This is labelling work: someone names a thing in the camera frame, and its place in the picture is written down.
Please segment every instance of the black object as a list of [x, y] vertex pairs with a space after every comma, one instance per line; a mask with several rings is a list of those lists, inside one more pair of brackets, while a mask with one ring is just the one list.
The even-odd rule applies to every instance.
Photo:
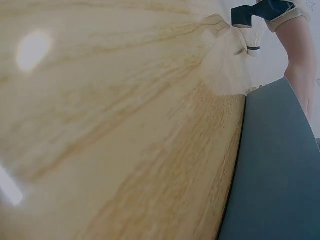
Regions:
[[281, 0], [263, 0], [253, 6], [238, 6], [231, 9], [232, 26], [250, 29], [252, 28], [252, 16], [272, 21], [294, 8], [294, 3]]

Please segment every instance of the white background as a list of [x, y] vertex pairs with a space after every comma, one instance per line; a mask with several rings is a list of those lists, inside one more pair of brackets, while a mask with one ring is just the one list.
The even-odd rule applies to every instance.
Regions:
[[[229, 16], [226, 21], [231, 21], [231, 8], [241, 5], [254, 5], [256, 0], [219, 0], [223, 11], [228, 12]], [[320, 0], [304, 0], [311, 13], [310, 28], [317, 53], [317, 79], [320, 79]], [[287, 53], [279, 42], [277, 35], [267, 31], [261, 41], [261, 54], [259, 57], [247, 59], [251, 81], [253, 85], [259, 86], [274, 82], [284, 76], [284, 72], [288, 66]], [[320, 80], [315, 86], [315, 98], [313, 106], [313, 114], [311, 127], [316, 138], [320, 138]]]

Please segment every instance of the dark gray panel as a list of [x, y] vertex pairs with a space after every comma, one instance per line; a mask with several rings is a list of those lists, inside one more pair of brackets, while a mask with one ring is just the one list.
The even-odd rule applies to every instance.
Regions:
[[219, 240], [320, 240], [320, 151], [285, 78], [247, 97]]

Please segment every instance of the wood grain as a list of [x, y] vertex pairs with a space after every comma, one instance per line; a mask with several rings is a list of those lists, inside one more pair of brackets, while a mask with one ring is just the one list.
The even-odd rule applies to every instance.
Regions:
[[218, 2], [5, 0], [0, 19], [0, 239], [213, 239], [250, 87]]

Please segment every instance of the person's arm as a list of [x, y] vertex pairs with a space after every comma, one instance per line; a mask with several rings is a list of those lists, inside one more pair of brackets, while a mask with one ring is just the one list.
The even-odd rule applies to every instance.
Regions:
[[299, 16], [282, 23], [275, 32], [288, 55], [289, 65], [284, 76], [290, 82], [310, 121], [317, 61], [308, 21], [304, 16]]

